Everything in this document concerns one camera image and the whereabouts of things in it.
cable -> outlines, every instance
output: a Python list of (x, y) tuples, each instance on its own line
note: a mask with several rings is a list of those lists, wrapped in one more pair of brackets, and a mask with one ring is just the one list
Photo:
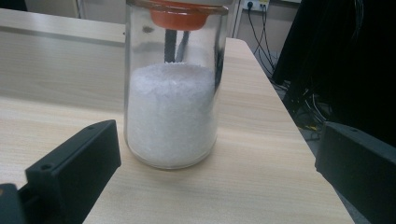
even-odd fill
[(264, 53), (265, 58), (268, 60), (269, 63), (271, 63), (270, 59), (269, 59), (268, 56), (265, 54), (265, 50), (262, 48), (262, 45), (261, 45), (260, 42), (259, 42), (259, 38), (257, 38), (257, 36), (256, 36), (256, 31), (254, 30), (253, 22), (251, 21), (251, 18), (250, 18), (250, 10), (251, 10), (251, 7), (249, 7), (248, 10), (247, 10), (247, 16), (248, 16), (248, 20), (249, 20), (249, 22), (250, 22), (251, 28), (252, 28), (252, 30), (253, 30), (254, 38), (256, 39), (257, 43), (259, 44), (260, 49), (261, 49), (262, 52)]
[[(264, 18), (264, 7), (262, 8), (262, 17)], [(262, 42), (262, 37), (264, 36), (264, 30), (265, 30), (265, 23), (267, 21), (267, 10), (265, 9), (265, 20), (262, 19), (262, 34), (260, 35), (260, 43)], [(257, 49), (259, 49), (259, 45), (260, 43), (257, 44), (256, 49), (254, 50), (253, 54), (255, 54), (257, 52)]]
[(268, 41), (267, 41), (267, 31), (266, 31), (266, 25), (267, 25), (267, 5), (264, 5), (262, 7), (262, 24), (263, 24), (263, 30), (264, 30), (264, 40), (265, 40), (265, 46), (267, 47), (267, 52), (268, 56), (270, 58), (270, 64), (273, 67), (273, 70), (275, 70), (274, 62), (272, 61), (271, 58), (271, 53), (270, 53), (270, 48), (268, 48)]
[(240, 7), (240, 6), (241, 6), (241, 0), (239, 0), (238, 9), (236, 10), (235, 23), (233, 24), (233, 35), (235, 34), (236, 20), (237, 20), (237, 18), (238, 18), (239, 7)]

electrical outlet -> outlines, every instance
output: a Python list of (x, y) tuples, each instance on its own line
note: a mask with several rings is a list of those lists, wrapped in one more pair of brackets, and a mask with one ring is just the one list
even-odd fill
[(251, 2), (253, 4), (253, 7), (251, 8), (251, 10), (254, 11), (262, 11), (262, 9), (265, 8), (268, 10), (268, 6), (270, 1), (269, 0), (245, 0), (244, 1), (244, 5), (243, 5), (243, 9), (248, 9), (248, 3)]

floor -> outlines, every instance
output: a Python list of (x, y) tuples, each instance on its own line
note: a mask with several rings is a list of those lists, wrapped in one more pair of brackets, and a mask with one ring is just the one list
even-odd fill
[[(262, 70), (271, 81), (271, 74), (273, 71), (271, 68), (276, 67), (276, 62), (279, 54), (277, 52), (271, 52), (271, 57), (269, 57), (268, 52), (266, 53), (267, 57), (264, 57), (265, 55), (263, 55), (262, 52), (256, 51), (255, 56), (259, 64), (262, 66)], [(288, 82), (285, 82), (282, 86), (278, 86), (273, 83), (273, 86), (278, 93), (279, 98), (283, 99), (288, 88)], [(306, 143), (309, 145), (312, 153), (314, 154), (314, 156), (317, 156), (321, 131), (320, 121), (322, 120), (322, 118), (320, 117), (321, 115), (317, 111), (315, 111), (314, 107), (319, 106), (321, 109), (326, 110), (326, 105), (321, 105), (318, 103), (315, 104), (316, 96), (313, 97), (313, 104), (311, 105), (306, 102), (305, 106), (300, 108), (293, 120), (299, 127), (300, 133), (302, 134)], [(355, 208), (355, 206), (353, 206), (353, 204), (351, 204), (346, 198), (344, 198), (344, 196), (340, 194), (337, 190), (335, 191), (337, 192), (338, 196), (346, 207), (346, 210), (351, 215), (355, 223), (370, 224), (370, 222)]]

glass jar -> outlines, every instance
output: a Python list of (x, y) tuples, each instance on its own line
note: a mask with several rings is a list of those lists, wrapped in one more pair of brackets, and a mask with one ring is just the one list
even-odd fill
[(232, 0), (126, 0), (124, 137), (142, 162), (183, 168), (211, 151)]

light wood tabletop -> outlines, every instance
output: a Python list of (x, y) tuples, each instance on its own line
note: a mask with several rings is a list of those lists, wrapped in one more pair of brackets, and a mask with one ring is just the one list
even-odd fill
[(0, 183), (115, 119), (122, 166), (85, 223), (353, 223), (247, 44), (227, 39), (218, 139), (163, 171), (123, 138), (124, 25), (0, 9)]

